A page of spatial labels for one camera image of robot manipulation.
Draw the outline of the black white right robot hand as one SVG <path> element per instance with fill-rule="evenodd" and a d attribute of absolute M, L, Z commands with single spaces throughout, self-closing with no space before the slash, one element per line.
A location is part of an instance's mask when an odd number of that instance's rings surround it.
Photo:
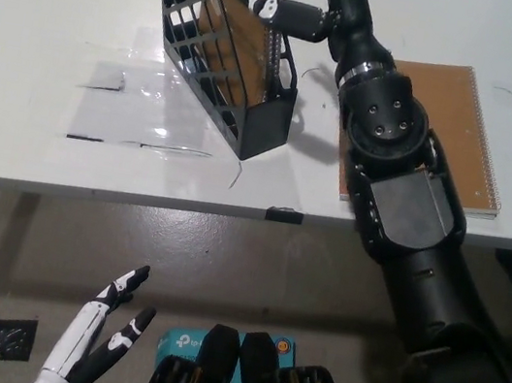
<path fill-rule="evenodd" d="M 368 0 L 328 0 L 328 9 L 294 0 L 238 0 L 265 27 L 305 42 L 327 41 L 338 86 L 356 75 L 394 70 L 392 54 L 373 35 Z"/>

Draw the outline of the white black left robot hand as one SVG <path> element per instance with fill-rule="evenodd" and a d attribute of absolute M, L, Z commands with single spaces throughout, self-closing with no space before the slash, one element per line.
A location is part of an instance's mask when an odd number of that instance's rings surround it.
<path fill-rule="evenodd" d="M 85 303 L 54 344 L 32 383 L 94 383 L 125 356 L 149 326 L 156 310 L 144 308 L 129 323 L 96 346 L 107 318 L 148 279 L 143 266 L 117 277 Z"/>

